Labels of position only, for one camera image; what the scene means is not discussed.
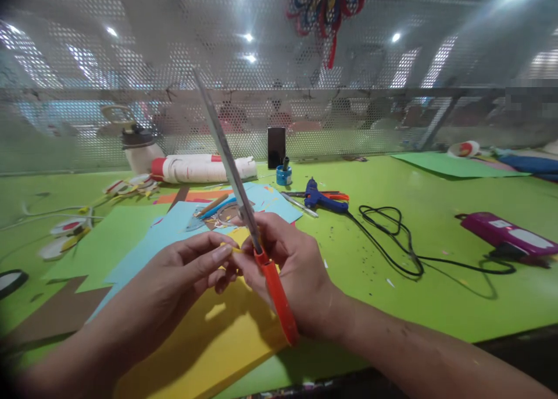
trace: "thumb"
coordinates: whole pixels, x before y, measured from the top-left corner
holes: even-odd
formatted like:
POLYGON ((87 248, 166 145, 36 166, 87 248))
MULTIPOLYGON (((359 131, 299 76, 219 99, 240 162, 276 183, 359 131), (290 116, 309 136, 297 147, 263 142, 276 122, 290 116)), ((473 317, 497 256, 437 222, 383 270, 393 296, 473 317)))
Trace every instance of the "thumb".
POLYGON ((224 244, 182 266, 180 271, 181 283, 187 287, 195 282, 208 277, 213 271, 223 265, 233 252, 233 247, 224 244))

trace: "black circular object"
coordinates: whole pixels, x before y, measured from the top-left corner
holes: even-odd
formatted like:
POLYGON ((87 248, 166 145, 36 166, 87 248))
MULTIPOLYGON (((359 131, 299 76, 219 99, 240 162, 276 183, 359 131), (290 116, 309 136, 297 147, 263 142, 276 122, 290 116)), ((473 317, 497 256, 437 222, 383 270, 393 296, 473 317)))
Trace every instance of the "black circular object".
POLYGON ((13 269, 10 271, 5 271, 3 273, 0 273, 0 282, 2 281, 2 277, 8 276, 10 274, 15 274, 15 273, 18 273, 19 276, 16 279, 14 279, 14 281, 12 281, 10 284, 0 289, 0 299, 3 299, 4 297, 15 292, 17 289, 23 286, 23 283, 25 283, 29 278, 27 273, 23 272, 22 270, 13 269))

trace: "pink device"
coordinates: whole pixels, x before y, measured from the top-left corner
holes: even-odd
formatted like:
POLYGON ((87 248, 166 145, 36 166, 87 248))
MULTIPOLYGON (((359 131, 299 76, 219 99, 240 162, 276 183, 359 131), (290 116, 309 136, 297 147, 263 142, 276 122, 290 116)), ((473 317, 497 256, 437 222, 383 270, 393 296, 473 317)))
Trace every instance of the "pink device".
POLYGON ((456 218, 463 219, 461 226, 465 229, 496 247, 496 250, 491 252, 494 257, 510 257, 547 268, 548 265, 544 266, 537 259, 558 253, 558 244, 555 242, 509 223, 492 213, 477 212, 457 215, 456 218))

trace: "perforated metal panel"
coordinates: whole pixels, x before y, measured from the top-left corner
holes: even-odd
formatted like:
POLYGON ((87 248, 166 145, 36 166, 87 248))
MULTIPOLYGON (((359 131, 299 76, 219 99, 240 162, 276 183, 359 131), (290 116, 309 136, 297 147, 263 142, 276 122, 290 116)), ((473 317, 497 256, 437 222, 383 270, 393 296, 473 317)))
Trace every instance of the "perforated metal panel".
POLYGON ((0 174, 125 167, 99 109, 114 103, 167 153, 214 151, 192 67, 235 156, 265 159, 269 126, 288 128, 294 159, 558 138, 553 107, 501 97, 520 80, 558 77, 556 0, 366 0, 343 21, 331 70, 332 38, 299 36, 287 3, 11 0, 0 23, 0 174))

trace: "red cap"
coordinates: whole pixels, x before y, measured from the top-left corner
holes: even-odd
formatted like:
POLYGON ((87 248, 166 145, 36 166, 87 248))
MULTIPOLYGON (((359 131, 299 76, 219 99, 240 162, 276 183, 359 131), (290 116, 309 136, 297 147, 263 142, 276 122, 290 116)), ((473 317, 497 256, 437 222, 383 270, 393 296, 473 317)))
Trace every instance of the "red cap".
POLYGON ((164 181, 163 165, 166 158, 155 158, 151 161, 151 177, 156 181, 164 181))

